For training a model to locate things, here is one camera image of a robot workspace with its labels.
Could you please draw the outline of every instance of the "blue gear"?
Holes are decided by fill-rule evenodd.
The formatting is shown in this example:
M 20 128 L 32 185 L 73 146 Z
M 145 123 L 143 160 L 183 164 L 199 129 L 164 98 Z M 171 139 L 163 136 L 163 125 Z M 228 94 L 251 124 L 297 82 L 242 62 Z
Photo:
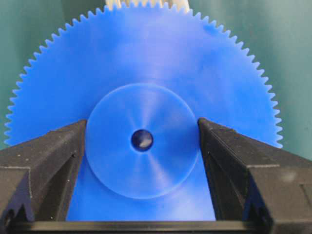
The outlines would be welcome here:
M 193 12 L 89 12 L 35 53 L 18 82 L 6 143 L 88 119 L 68 220 L 214 220 L 196 120 L 279 146 L 267 78 L 223 26 Z M 148 130 L 140 152 L 132 134 Z

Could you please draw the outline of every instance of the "blue plastic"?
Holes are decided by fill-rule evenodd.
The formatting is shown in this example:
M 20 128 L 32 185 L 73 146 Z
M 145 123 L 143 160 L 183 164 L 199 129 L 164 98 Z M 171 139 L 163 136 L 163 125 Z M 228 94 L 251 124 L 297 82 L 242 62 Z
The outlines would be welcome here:
M 222 30 L 167 5 L 123 6 L 40 47 L 14 91 L 6 142 L 88 119 L 68 220 L 214 220 L 199 117 L 279 146 L 267 78 Z M 155 137 L 146 152 L 131 145 L 140 128 Z

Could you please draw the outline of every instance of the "clamp jaw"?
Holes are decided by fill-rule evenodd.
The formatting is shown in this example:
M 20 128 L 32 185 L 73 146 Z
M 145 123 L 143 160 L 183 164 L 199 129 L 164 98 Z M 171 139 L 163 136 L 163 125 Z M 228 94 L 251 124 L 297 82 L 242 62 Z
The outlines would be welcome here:
M 217 219 L 252 220 L 265 233 L 312 233 L 312 162 L 198 121 Z
M 216 222 L 64 222 L 85 120 L 0 151 L 0 233 L 312 233 L 312 162 L 204 118 Z

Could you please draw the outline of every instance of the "circular hub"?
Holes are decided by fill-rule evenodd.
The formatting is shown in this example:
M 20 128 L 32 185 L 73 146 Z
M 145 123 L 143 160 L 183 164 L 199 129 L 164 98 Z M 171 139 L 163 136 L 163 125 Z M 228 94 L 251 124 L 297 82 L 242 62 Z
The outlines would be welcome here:
M 196 161 L 198 129 L 187 104 L 156 85 L 127 85 L 107 94 L 92 111 L 86 155 L 98 179 L 131 198 L 168 193 Z

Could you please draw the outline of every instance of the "center hole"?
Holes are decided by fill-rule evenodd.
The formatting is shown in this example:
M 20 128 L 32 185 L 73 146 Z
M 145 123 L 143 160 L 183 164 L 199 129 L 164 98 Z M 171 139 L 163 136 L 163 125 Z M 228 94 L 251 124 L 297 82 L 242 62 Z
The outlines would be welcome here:
M 140 129 L 132 134 L 131 142 L 136 150 L 147 151 L 153 145 L 153 136 L 149 131 Z

